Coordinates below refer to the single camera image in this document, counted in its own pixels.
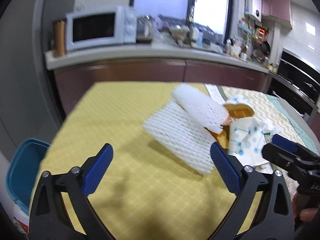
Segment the person's right hand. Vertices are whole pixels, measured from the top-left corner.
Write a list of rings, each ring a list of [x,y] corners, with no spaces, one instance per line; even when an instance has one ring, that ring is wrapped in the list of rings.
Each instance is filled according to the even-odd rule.
[[[299,211],[297,207],[298,197],[299,197],[299,193],[296,192],[292,199],[293,217],[295,222],[297,221],[297,219],[300,219],[302,222],[306,222],[306,223],[312,222],[313,218],[315,217],[315,215],[319,210],[319,206],[307,208]]]

